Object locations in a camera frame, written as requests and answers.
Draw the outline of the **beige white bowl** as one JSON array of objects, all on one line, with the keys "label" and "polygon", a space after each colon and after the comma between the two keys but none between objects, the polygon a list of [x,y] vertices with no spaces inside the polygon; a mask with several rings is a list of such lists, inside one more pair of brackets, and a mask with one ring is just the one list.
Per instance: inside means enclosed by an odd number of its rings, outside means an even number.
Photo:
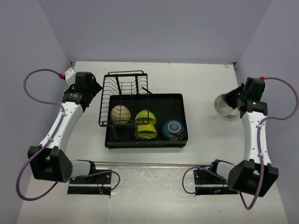
[{"label": "beige white bowl", "polygon": [[223,94],[217,96],[214,100],[214,109],[221,116],[230,116],[234,111],[232,107],[230,107],[227,102],[223,98]]},{"label": "beige white bowl", "polygon": [[233,110],[229,115],[227,115],[228,118],[234,118],[239,116],[239,111],[237,109]]}]

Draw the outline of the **yellow green bowl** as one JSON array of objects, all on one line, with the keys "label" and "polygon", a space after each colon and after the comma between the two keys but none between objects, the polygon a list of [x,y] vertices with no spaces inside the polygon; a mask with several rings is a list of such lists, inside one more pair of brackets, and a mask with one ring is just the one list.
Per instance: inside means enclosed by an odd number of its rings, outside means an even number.
[{"label": "yellow green bowl", "polygon": [[135,125],[137,132],[134,133],[134,136],[138,136],[139,139],[154,139],[157,137],[157,131],[154,125]]},{"label": "yellow green bowl", "polygon": [[155,125],[157,123],[157,119],[155,115],[148,111],[148,110],[142,110],[139,113],[137,113],[135,117],[135,123],[136,124],[150,124]]}]

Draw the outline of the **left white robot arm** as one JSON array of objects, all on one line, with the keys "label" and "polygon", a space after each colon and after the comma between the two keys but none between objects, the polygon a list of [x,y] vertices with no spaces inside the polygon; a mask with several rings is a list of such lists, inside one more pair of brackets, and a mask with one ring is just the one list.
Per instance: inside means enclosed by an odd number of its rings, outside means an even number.
[{"label": "left white robot arm", "polygon": [[70,135],[93,98],[102,90],[94,74],[75,73],[75,82],[64,92],[60,112],[47,136],[38,146],[31,146],[28,158],[31,171],[37,180],[68,182],[81,177],[86,183],[93,183],[97,171],[93,162],[71,161],[65,154]]}]

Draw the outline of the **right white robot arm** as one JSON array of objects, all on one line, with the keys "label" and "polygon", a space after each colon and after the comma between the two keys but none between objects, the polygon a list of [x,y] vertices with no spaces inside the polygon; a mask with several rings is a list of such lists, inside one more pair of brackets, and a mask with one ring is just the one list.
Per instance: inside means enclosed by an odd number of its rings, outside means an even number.
[{"label": "right white robot arm", "polygon": [[228,117],[234,110],[239,111],[244,130],[244,156],[237,165],[215,160],[208,172],[213,183],[225,179],[230,190],[259,197],[263,197],[278,178],[278,169],[271,165],[267,150],[268,108],[261,101],[264,89],[263,80],[249,77],[246,83],[215,99],[214,108],[221,116]]}]

